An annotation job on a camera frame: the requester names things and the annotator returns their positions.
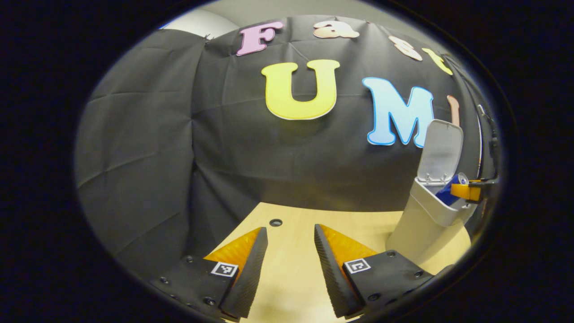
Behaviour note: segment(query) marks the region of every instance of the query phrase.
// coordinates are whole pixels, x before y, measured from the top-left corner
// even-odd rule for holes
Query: black cloth backdrop
[[[313,24],[326,20],[346,22],[360,36],[318,39]],[[412,87],[429,90],[436,119],[451,121],[447,95],[457,98],[464,130],[457,170],[476,177],[474,106],[488,104],[462,64],[449,63],[456,57],[445,59],[450,76],[420,49],[443,53],[376,24],[333,16],[279,21],[285,26],[264,51],[241,57],[235,55],[240,30],[207,43],[158,30],[128,51],[88,100],[76,143],[78,195],[102,244],[141,278],[158,275],[185,254],[205,256],[260,201],[402,210],[422,149],[412,139],[390,146],[367,141],[374,113],[365,77],[389,80],[405,102]],[[389,36],[409,42],[423,61],[402,54]],[[306,64],[316,59],[340,63],[335,107],[314,120],[272,115],[261,69],[297,63],[293,98],[308,101],[316,95],[316,78]],[[397,133],[394,125],[391,130]]]

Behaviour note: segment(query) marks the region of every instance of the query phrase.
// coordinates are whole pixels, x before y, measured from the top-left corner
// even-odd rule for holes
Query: light blue letter m
[[[403,144],[408,144],[418,122],[418,133],[414,144],[423,147],[426,127],[434,119],[432,111],[432,93],[422,87],[414,87],[409,102],[401,98],[397,89],[386,79],[364,78],[363,84],[371,90],[375,110],[375,128],[367,135],[374,145],[392,145],[397,136],[391,132],[391,120],[397,128]]]

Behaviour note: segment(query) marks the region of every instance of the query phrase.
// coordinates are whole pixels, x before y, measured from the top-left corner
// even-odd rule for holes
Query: blue can
[[[459,197],[451,194],[451,187],[453,184],[468,184],[468,177],[466,177],[464,173],[456,174],[440,191],[435,194],[439,200],[448,206],[453,205],[459,199]]]

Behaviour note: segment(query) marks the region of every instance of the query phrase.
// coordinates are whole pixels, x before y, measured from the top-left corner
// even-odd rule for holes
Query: yellow letter u
[[[337,85],[335,69],[340,66],[336,60],[319,59],[307,62],[315,70],[317,96],[311,101],[294,100],[291,95],[291,73],[297,70],[295,63],[269,65],[261,70],[267,78],[265,102],[271,113],[287,120],[309,120],[327,114],[335,106]]]

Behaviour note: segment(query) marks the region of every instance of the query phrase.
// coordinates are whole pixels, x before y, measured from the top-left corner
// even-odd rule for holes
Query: white trash can
[[[465,224],[476,204],[458,200],[447,206],[435,193],[454,176],[463,145],[463,130],[449,122],[433,120],[427,131],[417,177],[397,227],[386,242],[420,265],[442,249],[456,235],[458,222]]]

